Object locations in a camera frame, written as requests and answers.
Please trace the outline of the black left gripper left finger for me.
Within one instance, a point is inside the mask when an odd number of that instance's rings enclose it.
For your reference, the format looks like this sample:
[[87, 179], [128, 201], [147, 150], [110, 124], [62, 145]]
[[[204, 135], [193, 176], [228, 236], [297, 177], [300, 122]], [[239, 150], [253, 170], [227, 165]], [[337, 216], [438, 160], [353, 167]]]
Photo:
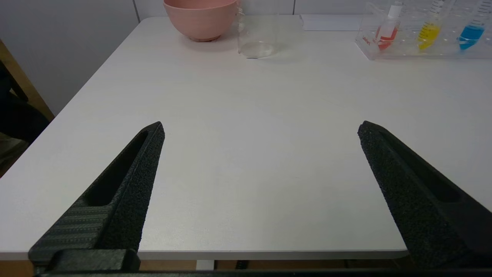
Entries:
[[36, 275], [135, 272], [165, 131], [161, 122], [135, 135], [92, 184], [30, 248]]

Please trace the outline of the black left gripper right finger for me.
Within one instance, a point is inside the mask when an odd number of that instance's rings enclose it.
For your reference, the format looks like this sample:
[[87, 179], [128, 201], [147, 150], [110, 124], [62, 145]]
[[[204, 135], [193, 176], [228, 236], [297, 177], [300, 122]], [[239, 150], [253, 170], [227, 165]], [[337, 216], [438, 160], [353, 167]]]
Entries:
[[491, 268], [492, 214], [388, 130], [369, 121], [360, 144], [418, 267]]

